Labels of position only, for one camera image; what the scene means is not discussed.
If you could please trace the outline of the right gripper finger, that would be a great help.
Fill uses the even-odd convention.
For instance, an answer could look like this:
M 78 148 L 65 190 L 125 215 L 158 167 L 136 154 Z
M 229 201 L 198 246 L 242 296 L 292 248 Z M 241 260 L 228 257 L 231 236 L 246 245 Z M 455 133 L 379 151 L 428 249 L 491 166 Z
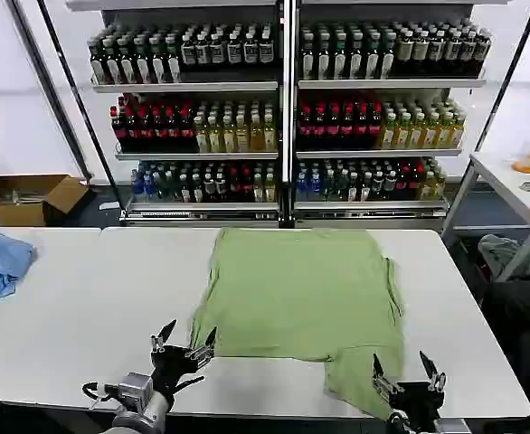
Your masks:
M 446 384 L 446 373 L 440 373 L 433 362 L 424 352 L 420 352 L 420 358 L 424 370 L 430 380 L 428 390 L 432 392 L 443 392 Z
M 391 382 L 384 376 L 383 367 L 377 354 L 374 354 L 372 383 L 385 401 L 389 401 L 392 397 L 403 393 L 401 386 Z

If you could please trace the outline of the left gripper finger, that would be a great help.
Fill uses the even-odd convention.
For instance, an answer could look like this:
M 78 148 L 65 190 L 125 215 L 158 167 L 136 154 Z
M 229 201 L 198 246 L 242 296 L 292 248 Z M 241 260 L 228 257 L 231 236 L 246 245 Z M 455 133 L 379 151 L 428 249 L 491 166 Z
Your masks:
M 172 334 L 177 320 L 174 319 L 168 325 L 165 325 L 157 335 L 151 335 L 152 353 L 162 353 L 165 350 L 166 341 Z
M 202 361 L 205 359 L 211 359 L 214 354 L 214 345 L 216 339 L 217 327 L 214 327 L 210 334 L 207 336 L 203 346 L 190 350 L 185 354 L 185 357 L 194 360 Z

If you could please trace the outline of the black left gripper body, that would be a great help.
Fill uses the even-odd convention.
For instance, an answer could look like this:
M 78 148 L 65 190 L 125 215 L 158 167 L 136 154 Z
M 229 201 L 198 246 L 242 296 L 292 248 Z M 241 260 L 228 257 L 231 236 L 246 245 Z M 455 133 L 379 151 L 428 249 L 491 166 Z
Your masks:
M 197 372 L 197 362 L 185 357 L 188 351 L 189 348 L 165 345 L 164 352 L 151 352 L 153 389 L 166 399 L 173 398 L 176 393 L 197 382 L 196 378 L 181 381 L 184 375 Z

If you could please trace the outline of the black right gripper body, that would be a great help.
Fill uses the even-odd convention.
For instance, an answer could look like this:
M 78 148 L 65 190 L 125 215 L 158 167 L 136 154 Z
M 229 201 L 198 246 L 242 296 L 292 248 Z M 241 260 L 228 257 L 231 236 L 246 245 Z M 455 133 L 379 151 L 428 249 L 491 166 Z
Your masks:
M 389 393 L 391 408 L 403 411 L 410 424 L 432 424 L 438 420 L 444 399 L 445 392 L 431 388 L 429 382 L 400 382 L 398 389 Z

